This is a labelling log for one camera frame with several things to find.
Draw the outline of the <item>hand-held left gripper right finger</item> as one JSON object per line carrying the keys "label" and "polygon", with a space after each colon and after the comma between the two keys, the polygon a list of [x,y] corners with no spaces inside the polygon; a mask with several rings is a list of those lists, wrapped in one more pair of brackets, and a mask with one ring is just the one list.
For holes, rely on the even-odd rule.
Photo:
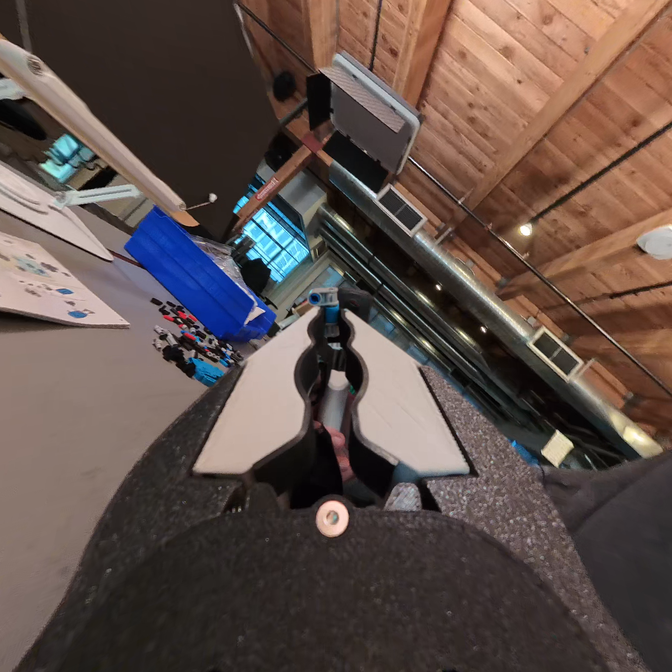
{"label": "hand-held left gripper right finger", "polygon": [[349,463],[357,478],[383,497],[399,483],[469,475],[462,442],[417,361],[347,309],[340,338],[355,391]]}

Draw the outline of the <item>pile of building pieces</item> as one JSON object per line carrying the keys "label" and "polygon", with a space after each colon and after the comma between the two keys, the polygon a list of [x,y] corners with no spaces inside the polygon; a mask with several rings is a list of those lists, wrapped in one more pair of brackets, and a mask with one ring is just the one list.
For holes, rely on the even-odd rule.
{"label": "pile of building pieces", "polygon": [[210,362],[225,371],[225,375],[243,365],[245,357],[238,349],[217,338],[183,306],[156,297],[150,298],[150,303],[161,318],[153,327],[153,348],[188,378],[193,380],[186,369],[190,357]]}

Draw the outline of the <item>white vent grille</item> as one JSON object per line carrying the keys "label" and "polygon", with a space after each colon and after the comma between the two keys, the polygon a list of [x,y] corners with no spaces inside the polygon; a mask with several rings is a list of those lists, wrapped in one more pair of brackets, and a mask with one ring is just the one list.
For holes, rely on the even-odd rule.
{"label": "white vent grille", "polygon": [[585,365],[583,359],[546,327],[539,328],[527,346],[564,380],[574,378]]}
{"label": "white vent grille", "polygon": [[379,208],[410,237],[414,237],[428,221],[426,215],[391,184],[378,193],[376,201]]}

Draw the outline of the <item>blue storage bin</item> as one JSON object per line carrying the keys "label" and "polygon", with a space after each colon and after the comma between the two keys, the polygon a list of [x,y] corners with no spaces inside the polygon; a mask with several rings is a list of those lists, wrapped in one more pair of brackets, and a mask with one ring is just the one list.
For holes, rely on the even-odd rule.
{"label": "blue storage bin", "polygon": [[140,221],[124,248],[215,336],[248,342],[270,330],[275,313],[243,290],[158,207]]}

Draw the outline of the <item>large window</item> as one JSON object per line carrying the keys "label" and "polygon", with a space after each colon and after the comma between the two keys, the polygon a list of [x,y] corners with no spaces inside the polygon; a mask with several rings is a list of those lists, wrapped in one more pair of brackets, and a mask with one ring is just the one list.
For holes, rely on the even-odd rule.
{"label": "large window", "polygon": [[284,281],[310,257],[304,237],[299,235],[287,217],[273,208],[257,211],[234,242],[242,243],[244,237],[253,241],[245,258],[262,260],[276,284]]}

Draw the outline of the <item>blue panel piece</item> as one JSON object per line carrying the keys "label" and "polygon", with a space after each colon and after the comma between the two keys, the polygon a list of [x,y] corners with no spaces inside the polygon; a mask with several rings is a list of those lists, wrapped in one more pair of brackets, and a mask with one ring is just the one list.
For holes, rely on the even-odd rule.
{"label": "blue panel piece", "polygon": [[213,387],[225,375],[225,371],[219,367],[196,357],[187,360],[186,369],[189,377],[208,388]]}

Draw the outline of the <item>black partition panel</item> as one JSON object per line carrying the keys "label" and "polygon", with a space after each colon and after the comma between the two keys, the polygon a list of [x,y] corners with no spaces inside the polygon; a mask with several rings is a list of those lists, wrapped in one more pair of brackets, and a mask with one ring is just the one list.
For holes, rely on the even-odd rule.
{"label": "black partition panel", "polygon": [[2,1],[1,34],[45,62],[186,206],[233,210],[280,130],[232,1]]}

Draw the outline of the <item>silver ventilation duct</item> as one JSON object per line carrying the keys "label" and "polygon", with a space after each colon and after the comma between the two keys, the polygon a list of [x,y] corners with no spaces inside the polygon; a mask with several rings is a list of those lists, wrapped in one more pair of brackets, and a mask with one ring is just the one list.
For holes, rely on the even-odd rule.
{"label": "silver ventilation duct", "polygon": [[338,162],[329,167],[330,182],[390,240],[431,274],[525,365],[592,422],[626,456],[652,458],[663,449],[584,379],[564,374],[533,347],[536,332],[470,269],[443,250],[425,231],[409,234],[378,206],[373,192]]}

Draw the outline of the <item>black office chair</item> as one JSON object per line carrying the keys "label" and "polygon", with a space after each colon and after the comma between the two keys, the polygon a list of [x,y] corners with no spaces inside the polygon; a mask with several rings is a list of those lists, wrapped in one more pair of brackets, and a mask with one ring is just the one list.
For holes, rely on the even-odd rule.
{"label": "black office chair", "polygon": [[255,258],[247,259],[240,265],[240,274],[248,289],[255,295],[262,296],[272,271],[262,258]]}

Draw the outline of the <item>white paper notice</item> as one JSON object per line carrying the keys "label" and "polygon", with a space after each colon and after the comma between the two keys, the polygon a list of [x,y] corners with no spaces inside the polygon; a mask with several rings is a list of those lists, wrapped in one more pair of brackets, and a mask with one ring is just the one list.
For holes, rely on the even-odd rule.
{"label": "white paper notice", "polygon": [[565,434],[556,430],[541,449],[541,455],[552,466],[559,468],[574,447],[573,442]]}

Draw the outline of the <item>instruction booklet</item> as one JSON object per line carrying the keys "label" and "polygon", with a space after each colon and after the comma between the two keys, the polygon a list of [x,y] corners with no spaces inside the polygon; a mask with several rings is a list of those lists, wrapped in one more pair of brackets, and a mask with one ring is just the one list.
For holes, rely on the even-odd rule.
{"label": "instruction booklet", "polygon": [[4,233],[1,312],[85,328],[130,327],[43,247]]}

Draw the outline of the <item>white ceiling dome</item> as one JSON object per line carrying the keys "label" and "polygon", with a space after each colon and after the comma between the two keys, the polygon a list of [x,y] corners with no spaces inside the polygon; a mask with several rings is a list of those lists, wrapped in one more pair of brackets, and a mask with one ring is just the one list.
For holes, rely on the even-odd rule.
{"label": "white ceiling dome", "polygon": [[672,257],[672,226],[660,226],[643,233],[636,241],[637,246],[648,256],[658,261],[668,261]]}

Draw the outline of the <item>black ceiling pipe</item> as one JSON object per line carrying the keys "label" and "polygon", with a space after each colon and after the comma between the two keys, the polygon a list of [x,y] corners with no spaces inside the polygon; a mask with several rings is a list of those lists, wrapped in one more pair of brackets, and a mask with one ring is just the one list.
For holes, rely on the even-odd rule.
{"label": "black ceiling pipe", "polygon": [[474,220],[483,231],[485,231],[492,240],[496,241],[500,246],[502,246],[508,253],[510,253],[516,261],[523,265],[525,269],[532,273],[533,277],[540,281],[547,289],[549,289],[555,296],[557,296],[561,304],[569,307],[574,313],[576,313],[580,318],[582,318],[590,327],[596,331],[604,340],[609,342],[610,346],[617,349],[623,357],[639,369],[651,382],[653,382],[657,387],[660,388],[668,397],[671,396],[671,387],[665,383],[658,375],[654,374],[650,369],[648,369],[642,362],[640,362],[634,355],[632,355],[621,343],[615,340],[609,332],[607,332],[598,322],[595,321],[590,315],[588,315],[575,301],[570,299],[559,287],[548,279],[538,268],[529,263],[526,258],[518,252],[518,250],[504,238],[502,238],[497,232],[492,228],[492,224],[485,223],[471,208],[465,204],[465,199],[458,198],[455,196],[447,187],[445,187],[433,174],[428,172],[416,159],[412,156],[407,160],[417,171],[419,171],[425,178],[427,178],[436,188],[438,188],[441,193],[449,199],[449,201],[458,207],[466,216]]}

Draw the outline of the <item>wooden post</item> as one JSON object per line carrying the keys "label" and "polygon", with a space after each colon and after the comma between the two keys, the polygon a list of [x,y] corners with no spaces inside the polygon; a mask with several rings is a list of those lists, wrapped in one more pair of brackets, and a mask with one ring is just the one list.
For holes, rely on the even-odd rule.
{"label": "wooden post", "polygon": [[[320,165],[324,165],[325,167],[331,166],[333,158],[325,151],[324,147],[332,138],[332,136],[333,132],[328,132],[322,139],[318,138],[316,132],[309,132],[304,135],[302,138],[302,144],[297,149],[297,151],[279,168],[279,170],[273,173],[273,175],[277,175],[277,178],[281,182],[281,188],[278,189],[274,197],[276,197],[280,191],[290,183],[291,180],[293,180],[311,163],[315,163],[317,161]],[[254,214],[256,214],[274,198],[273,197],[267,203],[260,204],[255,199],[255,193],[256,191],[248,198],[248,201],[240,208],[239,212],[237,213],[237,219],[233,223],[232,227],[233,232],[238,232],[241,230],[252,219]]]}

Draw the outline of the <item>person's right hand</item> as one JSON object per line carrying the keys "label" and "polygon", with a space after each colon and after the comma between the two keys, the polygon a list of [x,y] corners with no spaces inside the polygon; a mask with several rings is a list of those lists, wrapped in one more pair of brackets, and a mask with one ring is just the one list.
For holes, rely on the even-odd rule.
{"label": "person's right hand", "polygon": [[329,435],[331,450],[338,462],[342,482],[347,483],[351,481],[355,475],[350,464],[349,451],[344,434],[340,430],[329,425],[324,425],[317,420],[314,420],[313,424],[318,433]]}

